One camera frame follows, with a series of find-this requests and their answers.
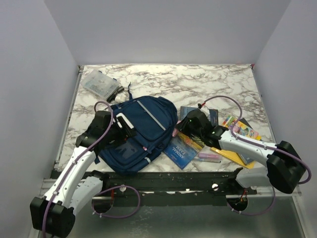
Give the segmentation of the navy blue student backpack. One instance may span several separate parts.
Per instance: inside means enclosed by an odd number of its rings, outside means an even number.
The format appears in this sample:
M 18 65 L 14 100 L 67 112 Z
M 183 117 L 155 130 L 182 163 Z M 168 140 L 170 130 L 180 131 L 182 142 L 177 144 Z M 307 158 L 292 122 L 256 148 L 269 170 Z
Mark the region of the navy blue student backpack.
M 135 175 L 168 146 L 178 122 L 177 109 L 168 99 L 152 96 L 130 99 L 111 108 L 115 116 L 127 117 L 136 135 L 119 146 L 102 150 L 98 158 L 120 175 Z

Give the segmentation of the purple highlighter marker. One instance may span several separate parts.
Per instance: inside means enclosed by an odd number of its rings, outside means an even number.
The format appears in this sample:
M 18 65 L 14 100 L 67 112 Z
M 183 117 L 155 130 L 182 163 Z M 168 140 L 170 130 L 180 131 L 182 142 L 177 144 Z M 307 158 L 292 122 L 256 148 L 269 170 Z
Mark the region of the purple highlighter marker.
M 216 154 L 199 153 L 198 157 L 204 160 L 219 160 L 220 156 Z

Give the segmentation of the blue white pen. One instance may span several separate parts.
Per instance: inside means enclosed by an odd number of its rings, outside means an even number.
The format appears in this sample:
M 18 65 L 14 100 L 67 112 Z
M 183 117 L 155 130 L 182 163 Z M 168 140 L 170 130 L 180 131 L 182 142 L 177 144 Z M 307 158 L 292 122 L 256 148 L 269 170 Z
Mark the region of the blue white pen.
M 206 163 L 221 163 L 220 160 L 206 160 L 206 159 L 194 159 L 193 161 L 198 161 L 198 162 L 206 162 Z

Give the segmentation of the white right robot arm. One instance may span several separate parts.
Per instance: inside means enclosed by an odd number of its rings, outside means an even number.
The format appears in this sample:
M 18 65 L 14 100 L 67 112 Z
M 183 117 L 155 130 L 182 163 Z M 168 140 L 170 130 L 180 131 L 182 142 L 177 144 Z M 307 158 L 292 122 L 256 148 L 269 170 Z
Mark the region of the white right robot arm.
M 247 155 L 262 165 L 250 171 L 240 171 L 230 179 L 228 189 L 233 194 L 239 194 L 251 186 L 272 186 L 280 192 L 291 194 L 297 185 L 303 183 L 302 176 L 311 173 L 290 143 L 265 143 L 235 134 L 220 125 L 212 126 L 199 109 L 190 111 L 176 125 L 176 129 L 187 136 L 199 138 L 208 147 Z

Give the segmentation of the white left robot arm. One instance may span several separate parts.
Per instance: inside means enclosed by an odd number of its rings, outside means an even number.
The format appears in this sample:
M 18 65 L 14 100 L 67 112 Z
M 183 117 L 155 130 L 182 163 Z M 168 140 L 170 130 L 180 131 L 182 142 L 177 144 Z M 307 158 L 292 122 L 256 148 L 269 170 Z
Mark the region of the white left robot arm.
M 92 177 L 83 188 L 78 184 L 90 164 L 105 148 L 125 143 L 136 135 L 129 119 L 119 113 L 97 111 L 88 129 L 77 137 L 71 159 L 51 188 L 41 198 L 30 203 L 33 228 L 42 234 L 65 238 L 71 232 L 76 213 L 94 194 L 104 196 L 109 192 L 108 181 Z

